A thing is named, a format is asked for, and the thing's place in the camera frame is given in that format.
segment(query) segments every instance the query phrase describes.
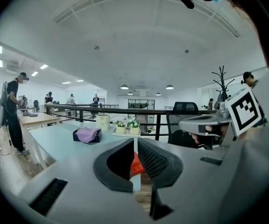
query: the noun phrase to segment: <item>red cloth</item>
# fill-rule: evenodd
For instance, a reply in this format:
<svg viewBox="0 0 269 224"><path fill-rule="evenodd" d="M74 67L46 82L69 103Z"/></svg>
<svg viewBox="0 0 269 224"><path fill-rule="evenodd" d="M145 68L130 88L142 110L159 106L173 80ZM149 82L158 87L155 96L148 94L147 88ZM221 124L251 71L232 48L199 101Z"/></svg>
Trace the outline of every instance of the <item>red cloth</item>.
<svg viewBox="0 0 269 224"><path fill-rule="evenodd" d="M142 166L142 164L141 164L141 162L139 160L139 156L138 156L138 154L136 152L134 153L134 160L133 160L133 163L130 166L130 169L133 172L132 176L141 174L141 173L143 173L145 171L145 169L143 168L143 166Z"/></svg>

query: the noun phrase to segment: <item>handrail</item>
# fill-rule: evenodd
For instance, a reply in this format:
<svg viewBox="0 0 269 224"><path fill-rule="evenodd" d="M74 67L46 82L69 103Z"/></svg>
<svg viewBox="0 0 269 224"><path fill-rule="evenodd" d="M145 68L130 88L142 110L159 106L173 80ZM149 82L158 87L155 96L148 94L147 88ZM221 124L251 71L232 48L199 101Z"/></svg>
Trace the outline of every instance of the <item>handrail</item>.
<svg viewBox="0 0 269 224"><path fill-rule="evenodd" d="M62 108L62 109L69 109L79 111L79 117L75 117L75 120L79 120L80 122L83 121L92 121L92 119L85 119L84 113L85 112L92 112L95 114L98 113L115 113L115 114L145 114L145 115L156 115L156 124L141 124L142 126L156 126L156 133L155 134L144 134L145 136L155 136L155 140L159 140L159 136L165 136L168 134L162 134L160 132L161 126L166 126L168 124L161 124L161 115L166 115L167 113L171 112L171 110L144 110L144 109L117 109L117 108L100 108L100 107L90 107L90 105L54 105L54 104L46 104L46 113L47 114L54 114L58 117L65 117L65 118L72 118L72 116L66 115L59 115L56 113L50 113L50 108ZM199 111L198 113L201 114L213 114L216 111Z"/></svg>

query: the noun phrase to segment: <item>potted plant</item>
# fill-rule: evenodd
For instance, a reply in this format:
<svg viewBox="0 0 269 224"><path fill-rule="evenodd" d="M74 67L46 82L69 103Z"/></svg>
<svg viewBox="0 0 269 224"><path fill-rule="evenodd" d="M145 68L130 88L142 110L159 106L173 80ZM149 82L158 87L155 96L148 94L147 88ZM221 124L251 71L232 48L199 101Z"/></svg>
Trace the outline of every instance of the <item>potted plant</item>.
<svg viewBox="0 0 269 224"><path fill-rule="evenodd" d="M130 133L131 134L139 134L140 133L140 124L139 122L136 120L135 117L133 117L132 119L128 120L127 126L130 127Z"/></svg>
<svg viewBox="0 0 269 224"><path fill-rule="evenodd" d="M117 127L116 133L126 133L126 123L116 120L113 122L113 124Z"/></svg>

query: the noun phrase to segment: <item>black box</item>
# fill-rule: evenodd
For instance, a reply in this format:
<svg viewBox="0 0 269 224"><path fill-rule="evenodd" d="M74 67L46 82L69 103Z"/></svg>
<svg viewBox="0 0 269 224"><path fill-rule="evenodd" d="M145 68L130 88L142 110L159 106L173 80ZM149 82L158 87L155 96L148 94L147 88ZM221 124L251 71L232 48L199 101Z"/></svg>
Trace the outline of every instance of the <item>black box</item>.
<svg viewBox="0 0 269 224"><path fill-rule="evenodd" d="M81 142L79 139L78 139L78 135L76 134L76 132L78 131L79 129L73 131L73 141L78 141L78 142ZM102 137L102 132L101 130L97 131L97 134L95 136L95 139L93 139L92 141L90 141L88 144L91 144L91 143L99 143L101 141L101 137Z"/></svg>

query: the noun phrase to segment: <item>sneaker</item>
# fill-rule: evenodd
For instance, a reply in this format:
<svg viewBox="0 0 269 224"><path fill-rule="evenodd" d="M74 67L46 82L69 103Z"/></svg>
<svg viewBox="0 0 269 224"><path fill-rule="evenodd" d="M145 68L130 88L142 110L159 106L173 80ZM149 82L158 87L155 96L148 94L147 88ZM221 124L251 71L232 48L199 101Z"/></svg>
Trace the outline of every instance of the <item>sneaker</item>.
<svg viewBox="0 0 269 224"><path fill-rule="evenodd" d="M28 154L30 151L27 149L27 150L22 150L22 151L19 151L18 149L17 149L17 153L18 154L23 154L23 155L25 155L25 154Z"/></svg>

